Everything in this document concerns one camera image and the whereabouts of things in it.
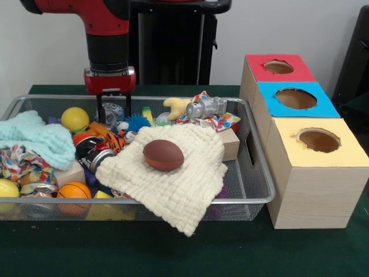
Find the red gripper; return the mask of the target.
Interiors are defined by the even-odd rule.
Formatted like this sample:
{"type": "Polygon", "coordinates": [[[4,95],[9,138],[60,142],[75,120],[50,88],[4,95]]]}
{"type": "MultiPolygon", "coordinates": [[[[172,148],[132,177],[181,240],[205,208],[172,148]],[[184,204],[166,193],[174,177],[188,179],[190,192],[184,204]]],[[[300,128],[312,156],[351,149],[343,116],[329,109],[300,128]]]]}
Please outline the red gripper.
{"type": "Polygon", "coordinates": [[[85,68],[84,81],[87,92],[90,95],[97,95],[97,113],[100,123],[104,123],[103,94],[126,94],[125,118],[131,116],[131,93],[136,84],[136,73],[133,66],[129,66],[127,70],[110,73],[94,72],[90,68],[85,68]]]}

